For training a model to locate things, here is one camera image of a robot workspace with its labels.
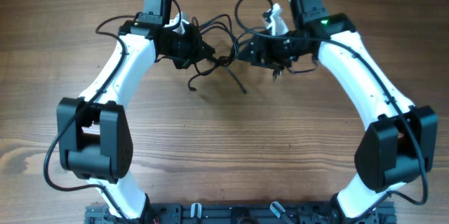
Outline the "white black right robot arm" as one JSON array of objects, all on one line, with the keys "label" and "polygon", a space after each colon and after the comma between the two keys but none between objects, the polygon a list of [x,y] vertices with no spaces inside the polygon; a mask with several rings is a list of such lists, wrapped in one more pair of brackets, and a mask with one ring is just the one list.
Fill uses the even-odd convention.
[{"label": "white black right robot arm", "polygon": [[303,55],[323,65],[353,102],[364,126],[354,155],[356,175],[328,202],[299,206],[301,223],[388,223],[394,217],[390,196],[422,181],[428,200],[427,175],[434,160],[438,117],[430,106],[417,107],[387,78],[367,52],[355,25],[344,14],[331,15],[322,0],[288,0],[294,29],[271,4],[263,13],[265,27],[252,32],[239,60],[280,74]]}]

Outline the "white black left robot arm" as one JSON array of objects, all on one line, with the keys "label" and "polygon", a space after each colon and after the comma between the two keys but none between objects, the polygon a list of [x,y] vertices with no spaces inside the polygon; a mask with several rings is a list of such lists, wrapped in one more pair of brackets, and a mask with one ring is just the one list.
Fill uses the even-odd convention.
[{"label": "white black left robot arm", "polygon": [[142,11],[127,17],[112,35],[116,48],[95,81],[78,98],[63,98],[57,106],[58,134],[44,159],[44,178],[56,190],[63,189],[49,176],[50,158],[58,148],[61,167],[102,194],[113,223],[161,221],[129,170],[133,141],[126,108],[141,78],[159,58],[182,70],[210,60],[215,52],[183,14],[170,18],[176,4],[144,0]]}]

